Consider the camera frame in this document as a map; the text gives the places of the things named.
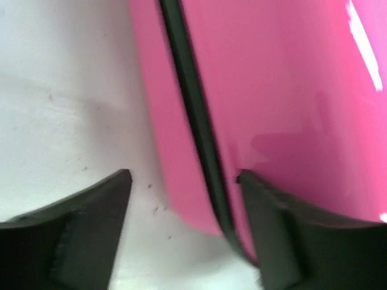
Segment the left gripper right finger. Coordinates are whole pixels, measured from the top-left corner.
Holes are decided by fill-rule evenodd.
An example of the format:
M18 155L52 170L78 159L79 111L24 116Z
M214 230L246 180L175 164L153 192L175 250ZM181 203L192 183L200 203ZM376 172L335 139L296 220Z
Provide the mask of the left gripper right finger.
M264 289L385 289L386 224L323 210L238 176Z

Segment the pink hard-shell suitcase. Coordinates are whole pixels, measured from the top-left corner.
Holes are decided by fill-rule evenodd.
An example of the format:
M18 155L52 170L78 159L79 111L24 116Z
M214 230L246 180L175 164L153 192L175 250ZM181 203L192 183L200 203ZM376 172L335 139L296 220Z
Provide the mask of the pink hard-shell suitcase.
M386 221L385 1L129 1L168 198L258 261L237 177Z

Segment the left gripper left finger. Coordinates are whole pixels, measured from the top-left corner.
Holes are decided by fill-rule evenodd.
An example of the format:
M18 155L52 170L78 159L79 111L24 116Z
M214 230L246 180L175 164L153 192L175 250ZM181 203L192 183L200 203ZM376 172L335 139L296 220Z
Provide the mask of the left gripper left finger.
M1 223L1 289L108 289L131 187L120 169Z

